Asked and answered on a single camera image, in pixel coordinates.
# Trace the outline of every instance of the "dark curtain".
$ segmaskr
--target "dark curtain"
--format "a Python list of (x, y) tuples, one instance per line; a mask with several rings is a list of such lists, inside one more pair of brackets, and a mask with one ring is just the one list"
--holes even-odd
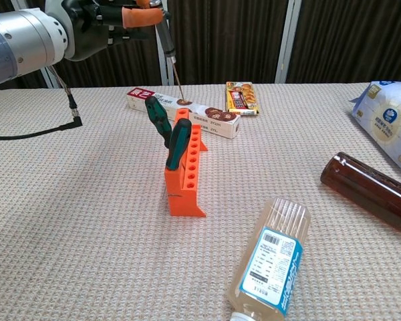
[(401, 81), (401, 0), (303, 0), (287, 82)]
[(287, 2), (168, 0), (181, 82), (274, 82)]
[[(45, 9), (45, 0), (27, 0), (30, 7)], [(120, 87), (161, 85), (153, 27), (150, 39), (109, 47), (82, 62), (63, 60), (56, 64), (61, 78), (71, 87)]]
[[(0, 0), (0, 13), (13, 10), (10, 0)], [(46, 88), (46, 83), (41, 72), (37, 71), (0, 84), (0, 90), (13, 88)]]

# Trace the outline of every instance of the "screwdriver handle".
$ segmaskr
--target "screwdriver handle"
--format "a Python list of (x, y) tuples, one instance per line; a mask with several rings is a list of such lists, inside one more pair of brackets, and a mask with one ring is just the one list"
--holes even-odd
[[(161, 8), (163, 10), (163, 4), (162, 1), (155, 0), (150, 2), (150, 7), (151, 8)], [(172, 60), (172, 63), (176, 63), (175, 59), (175, 47), (174, 47), (174, 42), (172, 41), (171, 37), (171, 32), (169, 30), (168, 26), (168, 21), (167, 17), (169, 16), (169, 13), (166, 13), (164, 19), (156, 24), (156, 30), (158, 32), (160, 44), (162, 45), (163, 52), (165, 54), (165, 57), (170, 58)]]
[(168, 114), (165, 108), (160, 104), (158, 98), (150, 96), (145, 101), (147, 113), (150, 121), (155, 125), (159, 134), (165, 140), (165, 147), (169, 148), (169, 141), (171, 139), (172, 127), (168, 120)]
[(166, 168), (175, 171), (180, 166), (180, 160), (187, 149), (192, 134), (192, 122), (187, 118), (180, 118), (172, 131), (169, 143), (169, 155)]

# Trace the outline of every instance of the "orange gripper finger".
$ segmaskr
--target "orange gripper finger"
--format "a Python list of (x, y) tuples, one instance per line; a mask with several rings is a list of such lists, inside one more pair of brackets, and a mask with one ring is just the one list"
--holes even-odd
[(163, 19), (163, 12), (154, 9), (128, 9), (122, 8), (123, 28), (147, 27), (156, 25)]
[(136, 5), (143, 9), (149, 9), (150, 8), (150, 0), (136, 0)]

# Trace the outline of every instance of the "beige textured tablecloth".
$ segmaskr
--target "beige textured tablecloth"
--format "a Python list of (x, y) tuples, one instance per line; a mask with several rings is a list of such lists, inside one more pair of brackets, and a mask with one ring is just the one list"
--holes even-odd
[[(344, 151), (401, 181), (350, 116), (366, 86), (256, 85), (261, 115), (238, 137), (203, 134), (205, 219), (169, 215), (163, 139), (129, 88), (75, 89), (83, 127), (0, 142), (0, 320), (228, 320), (225, 292), (274, 195), (313, 217), (288, 320), (401, 320), (401, 234), (319, 180)], [(184, 87), (220, 108), (224, 90)], [(0, 98), (0, 135), (69, 121), (61, 90)]]

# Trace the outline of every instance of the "brown glass bottle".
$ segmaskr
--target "brown glass bottle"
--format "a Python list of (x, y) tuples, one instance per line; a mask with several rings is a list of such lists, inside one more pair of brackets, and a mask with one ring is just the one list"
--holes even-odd
[(401, 231), (401, 183), (339, 152), (321, 182)]

